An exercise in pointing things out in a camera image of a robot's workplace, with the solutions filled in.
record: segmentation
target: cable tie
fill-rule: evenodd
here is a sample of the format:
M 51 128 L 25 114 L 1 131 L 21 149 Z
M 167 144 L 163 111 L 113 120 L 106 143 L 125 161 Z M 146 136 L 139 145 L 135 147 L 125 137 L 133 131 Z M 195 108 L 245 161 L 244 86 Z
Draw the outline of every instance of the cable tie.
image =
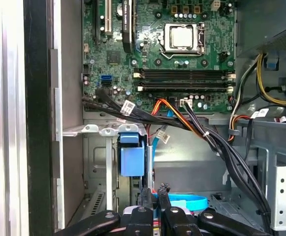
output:
M 206 131 L 205 134 L 203 134 L 203 138 L 205 138 L 209 134 L 210 134 L 210 132 Z

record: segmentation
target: white connector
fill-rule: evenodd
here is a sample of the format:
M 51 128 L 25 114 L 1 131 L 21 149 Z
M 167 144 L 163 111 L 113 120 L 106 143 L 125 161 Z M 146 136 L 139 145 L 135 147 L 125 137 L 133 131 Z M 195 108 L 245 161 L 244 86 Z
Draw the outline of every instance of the white connector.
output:
M 184 103 L 188 103 L 190 107 L 192 107 L 193 105 L 193 100 L 192 99 L 188 99 L 187 97 L 180 99 L 180 107 L 183 107 Z
M 211 11 L 218 11 L 220 7 L 221 7 L 221 1 L 214 0 L 211 5 Z

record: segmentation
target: ram slot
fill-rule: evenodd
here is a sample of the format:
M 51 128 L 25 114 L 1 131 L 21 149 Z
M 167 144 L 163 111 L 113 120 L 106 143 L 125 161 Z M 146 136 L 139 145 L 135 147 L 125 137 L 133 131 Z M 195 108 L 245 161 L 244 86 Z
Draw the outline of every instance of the ram slot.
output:
M 93 39 L 96 44 L 100 41 L 99 0 L 93 1 Z
M 106 35 L 112 35 L 112 0 L 105 0 L 105 28 Z
M 145 80 L 224 80 L 226 73 L 220 70 L 153 70 L 141 69 L 139 77 Z
M 188 82 L 141 82 L 138 92 L 232 92 L 232 83 L 188 83 Z

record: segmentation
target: gray metal frame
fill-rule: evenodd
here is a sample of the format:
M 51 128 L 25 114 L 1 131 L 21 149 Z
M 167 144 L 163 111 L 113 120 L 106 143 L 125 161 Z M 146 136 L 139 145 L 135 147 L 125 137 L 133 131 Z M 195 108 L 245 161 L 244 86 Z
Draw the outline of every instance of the gray metal frame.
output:
M 0 236 L 29 235 L 23 1 L 0 1 Z

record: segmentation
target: metal panel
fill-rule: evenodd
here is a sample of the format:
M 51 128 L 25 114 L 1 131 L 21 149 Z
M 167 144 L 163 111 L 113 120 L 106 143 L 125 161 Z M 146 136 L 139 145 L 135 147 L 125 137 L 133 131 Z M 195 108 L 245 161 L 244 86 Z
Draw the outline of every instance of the metal panel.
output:
M 23 1 L 0 1 L 0 236 L 29 235 Z
M 256 54 L 256 49 L 286 33 L 286 1 L 240 0 L 238 3 L 238 51 Z M 272 50 L 286 50 L 280 44 Z
M 63 139 L 63 128 L 81 125 L 82 1 L 54 0 L 54 48 L 58 51 L 58 96 L 55 99 L 60 178 L 57 181 L 58 228 L 64 228 L 84 196 L 83 142 Z

